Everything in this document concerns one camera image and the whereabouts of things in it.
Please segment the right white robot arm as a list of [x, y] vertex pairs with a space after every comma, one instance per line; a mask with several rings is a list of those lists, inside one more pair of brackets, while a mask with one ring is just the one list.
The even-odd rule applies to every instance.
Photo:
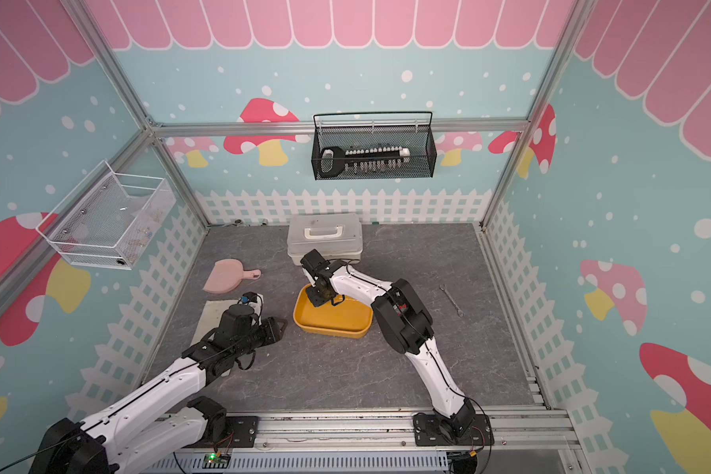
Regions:
[[347, 260], [327, 260], [312, 250], [301, 259], [310, 287], [309, 300], [319, 307], [351, 298], [371, 308], [386, 343], [405, 355], [430, 394], [438, 429], [450, 444], [459, 444], [472, 427], [472, 400], [454, 382], [433, 329], [434, 320], [406, 280], [385, 282], [357, 271]]

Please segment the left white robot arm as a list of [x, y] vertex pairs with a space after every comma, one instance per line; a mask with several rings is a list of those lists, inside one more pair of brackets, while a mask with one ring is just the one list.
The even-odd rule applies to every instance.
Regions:
[[134, 392], [80, 422], [52, 425], [31, 472], [140, 473], [186, 446], [227, 448], [237, 432], [226, 409], [200, 392], [284, 337], [286, 319], [262, 312], [260, 302], [231, 305], [216, 327]]

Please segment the yellow plastic storage box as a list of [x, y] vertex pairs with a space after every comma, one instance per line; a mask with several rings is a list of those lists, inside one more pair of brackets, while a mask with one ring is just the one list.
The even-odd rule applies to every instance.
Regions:
[[293, 321], [306, 333], [323, 336], [361, 339], [371, 329], [373, 312], [369, 306], [346, 297], [338, 305], [330, 302], [315, 307], [310, 301], [304, 286], [300, 290]]

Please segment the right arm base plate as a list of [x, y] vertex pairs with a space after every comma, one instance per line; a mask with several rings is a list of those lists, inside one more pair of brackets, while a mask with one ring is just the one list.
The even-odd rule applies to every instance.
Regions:
[[474, 415], [465, 421], [449, 421], [435, 413], [417, 413], [412, 417], [416, 446], [493, 446], [495, 438], [490, 419]]

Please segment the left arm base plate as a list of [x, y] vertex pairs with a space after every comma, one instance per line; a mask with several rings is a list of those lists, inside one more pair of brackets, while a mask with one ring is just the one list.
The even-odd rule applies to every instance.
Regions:
[[205, 433], [197, 442], [186, 448], [206, 448], [207, 450], [232, 450], [252, 448], [259, 432], [259, 417], [226, 416], [223, 421], [209, 421]]

